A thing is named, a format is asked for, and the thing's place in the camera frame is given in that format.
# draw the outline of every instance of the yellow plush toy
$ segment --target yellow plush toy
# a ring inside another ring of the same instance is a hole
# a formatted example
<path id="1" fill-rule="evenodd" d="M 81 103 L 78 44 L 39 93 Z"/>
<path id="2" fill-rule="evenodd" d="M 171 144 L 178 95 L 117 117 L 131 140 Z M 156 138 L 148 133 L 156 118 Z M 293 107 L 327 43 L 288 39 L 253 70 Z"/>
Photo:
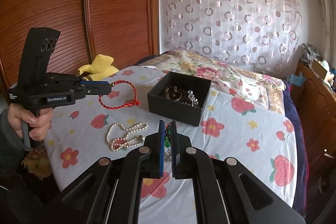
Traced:
<path id="1" fill-rule="evenodd" d="M 84 72 L 91 73 L 90 75 L 83 77 L 90 81 L 100 81 L 119 70 L 111 66 L 114 59 L 107 55 L 98 54 L 91 65 L 81 66 L 79 70 L 79 74 L 83 74 Z"/>

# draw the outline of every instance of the curtain with circle pattern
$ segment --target curtain with circle pattern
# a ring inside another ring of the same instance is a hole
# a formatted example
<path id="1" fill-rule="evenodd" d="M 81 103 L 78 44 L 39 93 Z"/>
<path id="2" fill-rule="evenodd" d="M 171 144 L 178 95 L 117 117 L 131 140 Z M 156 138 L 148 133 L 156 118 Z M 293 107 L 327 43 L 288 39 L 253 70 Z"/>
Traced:
<path id="1" fill-rule="evenodd" d="M 281 74 L 301 33 L 298 0 L 166 0 L 167 42 Z"/>

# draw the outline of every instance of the camera lens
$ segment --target camera lens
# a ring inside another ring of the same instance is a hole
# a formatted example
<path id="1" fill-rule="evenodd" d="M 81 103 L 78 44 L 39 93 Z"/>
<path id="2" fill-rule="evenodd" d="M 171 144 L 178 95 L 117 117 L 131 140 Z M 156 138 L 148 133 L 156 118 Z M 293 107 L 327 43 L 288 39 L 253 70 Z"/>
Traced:
<path id="1" fill-rule="evenodd" d="M 54 40 L 54 43 L 52 44 L 52 49 L 54 49 L 56 47 L 56 43 L 57 43 L 57 39 Z"/>
<path id="2" fill-rule="evenodd" d="M 54 42 L 54 39 L 51 38 L 51 39 L 49 40 L 49 42 L 48 42 L 47 51 L 50 51 L 51 46 L 53 45 L 53 42 Z"/>
<path id="3" fill-rule="evenodd" d="M 48 39 L 44 39 L 43 43 L 42 43 L 42 46 L 41 46 L 41 51 L 44 51 L 45 50 L 45 47 L 47 45 L 47 42 L 48 42 Z"/>

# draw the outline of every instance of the black box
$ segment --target black box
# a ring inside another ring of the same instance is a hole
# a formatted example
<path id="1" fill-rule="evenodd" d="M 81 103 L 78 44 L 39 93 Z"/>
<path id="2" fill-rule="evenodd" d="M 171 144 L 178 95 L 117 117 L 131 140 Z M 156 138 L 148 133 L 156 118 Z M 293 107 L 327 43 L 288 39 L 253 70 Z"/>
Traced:
<path id="1" fill-rule="evenodd" d="M 198 100 L 198 107 L 181 104 L 162 97 L 164 88 L 170 85 L 175 85 L 185 91 L 192 90 Z M 149 111 L 198 127 L 208 100 L 210 88 L 210 80 L 169 72 L 147 93 Z"/>

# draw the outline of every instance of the red string bracelet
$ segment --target red string bracelet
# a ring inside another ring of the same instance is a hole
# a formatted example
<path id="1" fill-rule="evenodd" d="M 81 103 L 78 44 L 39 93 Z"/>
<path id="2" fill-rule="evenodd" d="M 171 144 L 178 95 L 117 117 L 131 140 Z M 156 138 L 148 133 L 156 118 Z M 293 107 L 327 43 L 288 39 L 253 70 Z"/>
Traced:
<path id="1" fill-rule="evenodd" d="M 122 84 L 122 83 L 129 84 L 133 88 L 133 90 L 134 90 L 134 102 L 129 103 L 129 104 L 124 104 L 122 106 L 110 107 L 110 106 L 105 105 L 101 101 L 101 98 L 103 97 L 103 95 L 99 95 L 99 102 L 103 107 L 105 107 L 107 109 L 110 109 L 110 110 L 114 110 L 114 109 L 120 109 L 120 108 L 127 107 L 127 106 L 138 106 L 138 105 L 140 105 L 140 101 L 137 100 L 137 95 L 138 95 L 137 89 L 135 88 L 135 86 L 131 82 L 124 81 L 124 80 L 118 80 L 118 81 L 115 81 L 115 82 L 111 83 L 111 87 L 114 87 L 115 85 Z"/>

